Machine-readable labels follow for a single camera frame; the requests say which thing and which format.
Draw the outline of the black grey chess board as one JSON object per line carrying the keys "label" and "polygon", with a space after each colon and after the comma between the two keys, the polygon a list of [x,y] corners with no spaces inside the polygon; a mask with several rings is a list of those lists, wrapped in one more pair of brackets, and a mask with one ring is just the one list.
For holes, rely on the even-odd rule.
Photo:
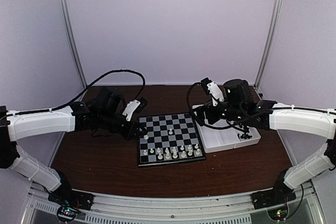
{"label": "black grey chess board", "polygon": [[[196,162],[206,159],[206,154],[203,149],[203,144],[200,139],[200,135],[196,128],[194,119],[188,113],[170,114],[170,115],[154,115],[154,116],[142,116],[139,118],[141,126],[145,126],[148,129],[148,140],[143,137],[138,140],[138,166],[157,166],[176,163]],[[169,135],[169,129],[173,129],[173,134]],[[193,156],[188,156],[188,145],[192,145]],[[198,144],[198,148],[201,150],[199,156],[195,155],[197,149],[194,145]],[[181,158],[180,146],[184,146],[186,157]],[[178,152],[178,158],[173,159],[172,148],[176,147]],[[171,153],[171,159],[165,159],[165,148],[169,149]],[[155,153],[150,154],[149,150],[154,149]],[[161,153],[157,153],[156,149],[160,148]],[[148,150],[147,155],[143,155],[143,150]],[[163,159],[158,160],[158,155],[162,154]]]}

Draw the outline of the white divided plastic tray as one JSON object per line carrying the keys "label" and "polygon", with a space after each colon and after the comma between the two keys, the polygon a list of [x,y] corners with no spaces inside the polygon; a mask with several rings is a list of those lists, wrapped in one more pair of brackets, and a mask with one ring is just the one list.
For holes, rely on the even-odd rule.
{"label": "white divided plastic tray", "polygon": [[256,128],[250,127],[251,139],[241,140],[238,138],[238,131],[234,128],[226,130],[215,130],[205,126],[200,126],[196,122],[197,130],[203,144],[205,153],[221,152],[240,147],[257,144],[261,138]]}

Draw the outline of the white queen chess piece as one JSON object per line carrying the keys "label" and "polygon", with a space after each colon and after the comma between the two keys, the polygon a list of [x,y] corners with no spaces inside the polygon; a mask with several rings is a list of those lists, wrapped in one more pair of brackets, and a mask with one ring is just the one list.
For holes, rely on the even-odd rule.
{"label": "white queen chess piece", "polygon": [[177,159],[178,158],[178,152],[173,152],[173,155],[172,155],[172,157],[173,157],[173,159]]}

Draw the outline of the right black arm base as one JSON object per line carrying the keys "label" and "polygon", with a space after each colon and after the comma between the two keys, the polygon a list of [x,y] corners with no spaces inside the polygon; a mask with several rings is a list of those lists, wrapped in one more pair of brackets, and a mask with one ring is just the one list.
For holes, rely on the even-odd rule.
{"label": "right black arm base", "polygon": [[275,205],[285,204],[295,200],[294,189],[290,189],[283,182],[275,182],[272,189],[257,191],[251,194],[251,200],[255,209],[268,208]]}

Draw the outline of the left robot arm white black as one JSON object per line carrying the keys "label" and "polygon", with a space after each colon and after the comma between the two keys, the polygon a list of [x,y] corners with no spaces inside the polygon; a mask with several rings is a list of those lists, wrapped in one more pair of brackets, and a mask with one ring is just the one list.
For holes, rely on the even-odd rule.
{"label": "left robot arm white black", "polygon": [[123,96],[103,88],[96,98],[37,111],[7,111],[1,107],[1,168],[11,169],[53,192],[64,205],[76,197],[65,175],[45,166],[23,151],[17,141],[26,137],[57,132],[106,130],[126,140],[146,135],[146,129],[133,119],[147,106],[145,98],[134,99],[118,111]]}

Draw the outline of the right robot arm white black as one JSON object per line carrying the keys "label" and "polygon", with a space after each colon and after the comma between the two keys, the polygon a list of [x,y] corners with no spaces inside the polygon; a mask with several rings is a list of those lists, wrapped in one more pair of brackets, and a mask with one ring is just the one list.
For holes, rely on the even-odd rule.
{"label": "right robot arm white black", "polygon": [[204,140],[221,131],[235,129],[246,133],[252,128],[297,132],[325,140],[310,156],[280,173],[269,192],[272,203],[281,203],[301,184],[335,169],[335,109],[307,108],[274,100],[256,102],[247,81],[242,79],[229,80],[220,88],[205,78],[193,86],[201,86],[210,97],[202,105],[188,107]]}

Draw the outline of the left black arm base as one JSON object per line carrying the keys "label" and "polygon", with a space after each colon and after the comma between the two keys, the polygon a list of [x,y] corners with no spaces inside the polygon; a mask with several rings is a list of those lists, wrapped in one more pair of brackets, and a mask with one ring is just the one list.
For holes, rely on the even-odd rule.
{"label": "left black arm base", "polygon": [[78,210],[90,210],[94,200],[93,194],[73,190],[71,185],[66,183],[61,184],[54,191],[46,190],[46,192],[49,195],[49,201]]}

